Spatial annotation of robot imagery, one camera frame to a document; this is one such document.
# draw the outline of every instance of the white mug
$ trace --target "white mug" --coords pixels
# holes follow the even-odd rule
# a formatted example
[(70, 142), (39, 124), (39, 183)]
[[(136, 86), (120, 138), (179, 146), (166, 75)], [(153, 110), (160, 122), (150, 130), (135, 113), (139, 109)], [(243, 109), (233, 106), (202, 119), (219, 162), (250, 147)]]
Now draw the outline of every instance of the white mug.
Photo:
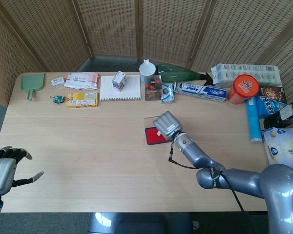
[(144, 59), (144, 62), (139, 67), (141, 82), (144, 83), (145, 78), (154, 75), (155, 71), (155, 65), (150, 63), (148, 59)]

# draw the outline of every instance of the spiral notebook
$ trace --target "spiral notebook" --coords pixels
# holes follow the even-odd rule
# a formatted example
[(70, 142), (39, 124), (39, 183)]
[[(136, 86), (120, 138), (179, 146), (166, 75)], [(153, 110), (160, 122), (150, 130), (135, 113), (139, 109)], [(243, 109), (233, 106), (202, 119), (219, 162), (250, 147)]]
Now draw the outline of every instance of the spiral notebook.
[(141, 99), (139, 75), (126, 76), (126, 85), (119, 92), (113, 87), (114, 76), (102, 76), (100, 86), (100, 101), (130, 101)]

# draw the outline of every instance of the plastic bottle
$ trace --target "plastic bottle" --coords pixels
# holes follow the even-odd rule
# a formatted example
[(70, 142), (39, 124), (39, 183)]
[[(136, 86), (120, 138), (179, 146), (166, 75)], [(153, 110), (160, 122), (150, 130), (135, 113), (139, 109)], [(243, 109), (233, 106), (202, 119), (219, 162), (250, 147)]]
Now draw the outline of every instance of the plastic bottle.
[(264, 127), (285, 128), (293, 123), (293, 102), (285, 108), (264, 119)]

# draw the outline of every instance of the yellow box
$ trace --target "yellow box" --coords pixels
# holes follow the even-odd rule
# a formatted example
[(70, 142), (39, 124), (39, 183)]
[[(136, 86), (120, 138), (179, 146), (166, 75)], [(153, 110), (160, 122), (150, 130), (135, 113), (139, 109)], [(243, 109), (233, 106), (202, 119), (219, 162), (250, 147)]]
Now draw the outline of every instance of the yellow box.
[(74, 93), (67, 95), (66, 107), (95, 107), (98, 106), (98, 93)]

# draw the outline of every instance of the blue tube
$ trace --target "blue tube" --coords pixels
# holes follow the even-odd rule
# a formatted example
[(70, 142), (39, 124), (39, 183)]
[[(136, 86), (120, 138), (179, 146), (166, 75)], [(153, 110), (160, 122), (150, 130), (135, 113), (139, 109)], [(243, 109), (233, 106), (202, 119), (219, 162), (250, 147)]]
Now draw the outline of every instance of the blue tube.
[(259, 126), (256, 98), (251, 97), (247, 99), (246, 107), (248, 110), (251, 142), (263, 142), (262, 134), (260, 132), (260, 126)]

